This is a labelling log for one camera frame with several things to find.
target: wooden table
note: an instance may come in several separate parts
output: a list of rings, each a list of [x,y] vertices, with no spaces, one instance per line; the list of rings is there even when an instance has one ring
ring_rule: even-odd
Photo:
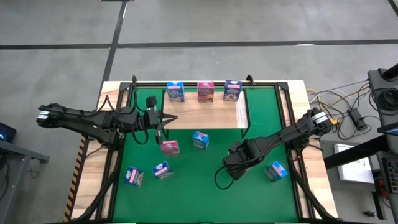
[[[305,114],[307,110],[310,108],[303,80],[287,80],[287,81],[271,80],[271,81],[259,81],[259,82],[288,83],[290,99],[292,102],[293,112],[296,120],[300,119],[302,115]],[[102,105],[106,95],[109,96],[109,99],[111,100],[112,104],[116,105],[120,83],[121,82],[119,81],[104,82],[101,90],[101,95],[99,98],[98,107]],[[125,104],[126,104],[126,99],[124,98],[122,105]],[[286,101],[282,100],[282,104],[284,104],[283,106],[286,107]],[[110,110],[110,107],[106,105],[103,108],[103,110]],[[290,124],[289,119],[286,119],[285,122],[287,125]],[[310,143],[319,146],[319,142],[316,140],[311,139]],[[85,147],[88,147],[87,153],[90,153],[100,148],[101,146],[96,141],[89,142],[85,138],[81,139],[80,148],[78,151],[78,157],[76,159],[76,164],[75,164],[75,171],[72,177],[70,193],[67,200],[67,209],[65,211],[64,221],[68,221],[71,218],[79,217],[86,210],[88,205],[92,202],[92,200],[95,198],[96,194],[99,192],[101,188],[101,181],[103,178],[107,150],[102,149],[90,155],[85,159],[84,166],[82,166],[82,155],[83,155],[83,149]],[[303,151],[303,159],[311,191],[315,194],[319,202],[326,208],[326,210],[334,217],[337,217],[338,215],[333,200],[333,195],[331,192],[328,176],[326,173],[325,164],[323,163],[322,152],[319,151],[318,149],[307,147]],[[111,188],[108,190],[104,200],[104,207],[102,212],[103,218],[107,216],[110,193],[111,193]],[[308,217],[306,199],[300,187],[299,187],[299,195],[302,204],[303,215],[304,217]]]

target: wooden platform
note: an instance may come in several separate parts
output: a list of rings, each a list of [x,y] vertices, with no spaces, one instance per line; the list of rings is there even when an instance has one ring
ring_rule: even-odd
[[[98,105],[102,105],[105,96],[108,95],[112,104],[116,105],[119,85],[122,81],[108,81],[104,82],[101,96],[99,98]],[[279,80],[264,80],[257,82],[287,82],[289,85],[289,93],[290,99],[292,101],[293,112],[295,115],[295,119],[298,120],[302,117],[303,114],[310,109],[310,104],[308,102],[307,93],[305,90],[305,85],[303,80],[288,80],[288,81],[279,81]],[[282,97],[282,106],[286,108],[286,102],[284,97]],[[126,99],[123,99],[122,105],[126,105]],[[104,110],[110,110],[109,106],[106,105]],[[286,119],[285,122],[287,125],[290,124],[290,120]],[[313,145],[319,145],[319,142],[316,140],[310,140],[310,143]],[[100,145],[96,141],[92,141],[88,145],[87,153],[94,151],[99,148]],[[71,203],[70,200],[67,200],[67,209],[65,211],[64,221],[67,221],[70,218],[77,218],[81,215],[85,209],[90,205],[90,203],[95,198],[95,195],[98,193],[101,187],[101,180],[103,177],[104,165],[106,160],[106,149],[102,149],[90,157],[86,158],[83,161],[83,165],[80,166],[81,162],[79,156],[76,160],[75,173],[72,177],[72,185],[71,185],[71,193],[65,196],[65,199],[72,198],[75,199],[75,204],[73,209],[69,209]],[[114,152],[113,158],[116,158],[117,152]],[[337,217],[337,211],[335,207],[335,202],[333,200],[333,195],[331,192],[328,176],[326,173],[325,164],[323,162],[322,152],[313,147],[307,147],[303,151],[303,159],[305,163],[305,169],[307,171],[308,182],[311,191],[320,201],[320,203],[324,206],[324,208],[334,217]],[[80,175],[80,183],[76,182],[76,177]],[[103,208],[102,217],[107,216],[107,211],[109,207],[109,196],[111,188],[108,190],[105,203]],[[303,208],[304,217],[308,217],[308,210],[306,209],[306,200],[302,190],[299,190],[300,201]]]
[[[200,103],[197,92],[185,92],[185,102],[170,102],[164,93],[163,112],[178,119],[165,129],[244,129],[248,127],[246,99],[241,92],[238,102],[224,101],[224,92],[214,92],[214,102]]]

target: power adapter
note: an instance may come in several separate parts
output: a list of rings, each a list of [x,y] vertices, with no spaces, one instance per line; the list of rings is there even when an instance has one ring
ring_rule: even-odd
[[[358,109],[348,110],[347,113],[358,131],[368,128]]]

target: blue cereal box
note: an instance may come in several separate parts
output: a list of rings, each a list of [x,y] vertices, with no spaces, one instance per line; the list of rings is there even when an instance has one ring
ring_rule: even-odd
[[[237,102],[242,91],[242,81],[225,80],[224,100]]]
[[[167,95],[170,102],[184,102],[184,82],[167,82]]]
[[[143,171],[135,167],[128,167],[126,177],[124,178],[124,183],[139,187],[141,186],[143,178],[144,178]]]
[[[192,136],[192,142],[193,145],[198,148],[207,149],[209,145],[209,135],[201,133],[200,131],[195,131]]]
[[[161,164],[155,166],[152,169],[152,172],[154,173],[155,177],[158,179],[163,179],[173,174],[169,164],[166,161],[163,161]]]
[[[285,168],[283,168],[278,161],[272,163],[272,165],[266,168],[264,172],[273,182],[284,178],[288,174]]]

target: small cereal box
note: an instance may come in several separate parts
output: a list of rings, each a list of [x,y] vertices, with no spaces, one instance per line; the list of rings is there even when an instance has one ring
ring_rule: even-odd
[[[199,102],[213,102],[214,83],[213,81],[198,82],[198,100]]]
[[[184,102],[184,82],[167,82],[167,94],[171,102]]]
[[[169,167],[169,164],[166,161],[163,161],[161,164],[155,166],[152,169],[152,172],[154,173],[155,177],[158,179],[164,179],[173,174],[173,172]]]
[[[242,91],[242,81],[226,80],[224,85],[224,100],[237,102]]]
[[[207,149],[209,145],[209,135],[201,133],[200,131],[195,131],[192,136],[192,142],[193,145],[198,148]]]
[[[177,140],[164,141],[161,145],[162,152],[166,156],[176,156],[180,154],[180,148],[178,146]]]
[[[264,172],[273,182],[284,178],[288,174],[278,161],[272,163],[272,165],[266,168]]]
[[[140,187],[143,178],[144,178],[143,171],[135,167],[128,167],[126,177],[124,178],[124,183]]]

